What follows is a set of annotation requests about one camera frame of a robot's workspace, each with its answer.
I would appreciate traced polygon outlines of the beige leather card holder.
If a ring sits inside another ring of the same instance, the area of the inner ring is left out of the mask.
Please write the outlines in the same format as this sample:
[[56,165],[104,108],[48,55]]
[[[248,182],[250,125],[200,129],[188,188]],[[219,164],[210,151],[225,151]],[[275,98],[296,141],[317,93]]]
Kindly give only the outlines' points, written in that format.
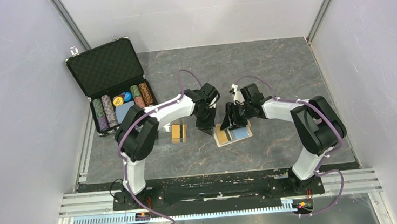
[[216,125],[215,129],[214,129],[214,134],[213,134],[215,142],[217,144],[217,147],[224,147],[226,145],[230,145],[230,144],[235,143],[237,141],[240,141],[240,140],[243,140],[243,139],[247,139],[247,138],[253,136],[252,131],[251,131],[251,123],[248,122],[248,125],[246,127],[238,127],[238,128],[228,129],[229,132],[231,133],[231,136],[233,136],[233,140],[231,142],[229,142],[229,143],[221,145],[219,143],[219,139],[218,139],[218,131],[220,130],[220,127],[221,127],[220,124]]

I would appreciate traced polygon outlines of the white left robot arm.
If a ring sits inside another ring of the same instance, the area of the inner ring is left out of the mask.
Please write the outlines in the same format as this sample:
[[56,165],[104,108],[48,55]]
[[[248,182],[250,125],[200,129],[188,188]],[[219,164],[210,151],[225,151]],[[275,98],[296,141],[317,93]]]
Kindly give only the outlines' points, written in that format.
[[185,90],[155,106],[131,106],[115,135],[118,155],[123,159],[125,201],[133,208],[146,203],[145,158],[152,152],[158,131],[180,118],[194,116],[198,130],[212,136],[215,130],[218,90],[210,83]]

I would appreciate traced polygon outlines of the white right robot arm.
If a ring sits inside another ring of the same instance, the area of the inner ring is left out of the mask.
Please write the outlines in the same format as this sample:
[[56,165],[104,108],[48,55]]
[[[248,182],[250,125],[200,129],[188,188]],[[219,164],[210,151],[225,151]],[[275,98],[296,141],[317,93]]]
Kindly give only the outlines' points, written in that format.
[[257,117],[292,122],[303,148],[288,173],[288,188],[294,194],[304,193],[320,167],[321,161],[343,142],[345,125],[322,96],[310,100],[287,100],[265,97],[256,84],[232,85],[233,101],[225,105],[221,130],[245,127]]

